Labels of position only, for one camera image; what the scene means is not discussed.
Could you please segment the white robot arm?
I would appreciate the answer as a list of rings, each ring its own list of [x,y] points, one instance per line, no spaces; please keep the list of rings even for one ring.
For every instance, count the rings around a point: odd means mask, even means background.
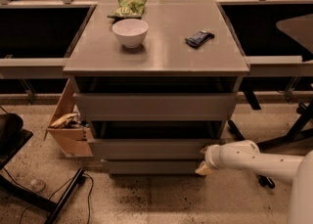
[[[251,140],[210,145],[195,170],[207,175],[217,169],[249,170],[291,184],[287,224],[313,224],[313,152],[306,156],[263,154]]]

